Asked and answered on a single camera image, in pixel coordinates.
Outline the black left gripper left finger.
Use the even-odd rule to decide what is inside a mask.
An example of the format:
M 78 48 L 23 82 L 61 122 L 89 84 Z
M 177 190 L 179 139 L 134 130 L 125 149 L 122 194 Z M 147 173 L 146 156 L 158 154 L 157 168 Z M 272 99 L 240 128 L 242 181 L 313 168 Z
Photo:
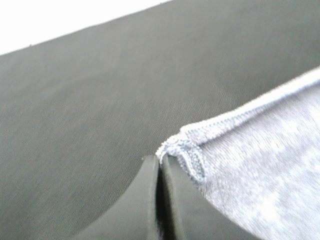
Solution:
M 96 221 L 78 233 L 76 239 L 158 240 L 158 174 L 157 157 L 144 157 L 140 170 L 123 195 Z

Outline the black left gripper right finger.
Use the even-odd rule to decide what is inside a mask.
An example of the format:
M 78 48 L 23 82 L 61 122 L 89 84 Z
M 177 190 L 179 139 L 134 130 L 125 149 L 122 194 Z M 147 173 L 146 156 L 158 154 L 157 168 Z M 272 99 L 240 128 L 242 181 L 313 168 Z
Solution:
M 214 208 L 180 167 L 165 155 L 160 170 L 166 240 L 254 240 L 255 236 Z

